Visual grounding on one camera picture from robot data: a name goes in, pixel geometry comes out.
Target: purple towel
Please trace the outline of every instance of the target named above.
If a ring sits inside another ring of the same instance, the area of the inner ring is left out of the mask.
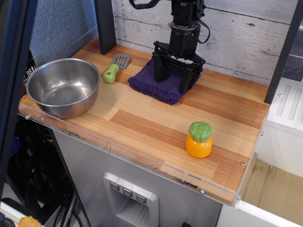
[[[154,78],[153,59],[151,59],[137,75],[128,79],[128,83],[136,91],[173,105],[186,94],[179,92],[181,79],[182,71],[169,65],[167,78],[157,83]]]

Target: wooden tabletop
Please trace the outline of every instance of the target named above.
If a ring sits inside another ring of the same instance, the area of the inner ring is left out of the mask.
[[[42,123],[51,122],[61,131],[95,144],[103,143],[100,138],[113,141],[111,150],[117,154],[130,156],[189,188],[205,190],[219,201],[233,203],[269,110],[263,102],[268,87],[204,70],[179,103],[169,105],[134,91],[127,83],[151,59],[149,53],[118,45],[101,55],[96,38],[74,58],[91,62],[103,75],[116,53],[131,56],[127,69],[120,70],[112,84],[101,80],[94,106],[82,116],[64,121],[39,117],[41,111],[27,95],[20,101],[20,113],[37,121],[42,118]],[[213,128],[213,150],[206,158],[191,157],[185,150],[192,122],[206,122]]]

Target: black robotic arm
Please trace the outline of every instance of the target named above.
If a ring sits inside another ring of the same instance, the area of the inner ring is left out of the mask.
[[[147,4],[135,4],[134,0],[129,0],[135,9],[149,9],[155,7],[159,1],[151,0]],[[201,20],[201,17],[205,15],[205,8],[204,0],[171,0],[173,21],[170,24],[169,44],[154,42],[155,80],[161,82],[166,79],[168,65],[181,69],[183,75],[180,93],[190,90],[203,71],[205,60],[196,54],[196,48],[197,43],[204,44],[210,37],[209,27]],[[209,32],[204,42],[199,40],[201,25]],[[192,63],[184,63],[178,59],[190,60]]]

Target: button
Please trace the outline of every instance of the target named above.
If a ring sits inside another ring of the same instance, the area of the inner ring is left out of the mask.
[[[145,198],[145,197],[136,194],[136,198],[137,198],[137,200],[138,200],[140,203],[146,204],[146,198]]]
[[[115,184],[115,183],[113,183],[113,182],[109,182],[109,184],[110,184],[110,187],[111,187],[112,189],[114,189],[115,191],[120,191],[120,188],[119,188],[119,185],[118,185],[118,184]]]
[[[126,195],[128,197],[133,197],[133,193],[126,188],[123,188],[123,193],[124,193],[124,195]]]

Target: stainless steel bowl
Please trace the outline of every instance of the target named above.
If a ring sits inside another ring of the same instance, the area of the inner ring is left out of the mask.
[[[46,113],[70,119],[94,105],[99,83],[100,74],[93,64],[80,59],[59,59],[32,73],[27,93]]]

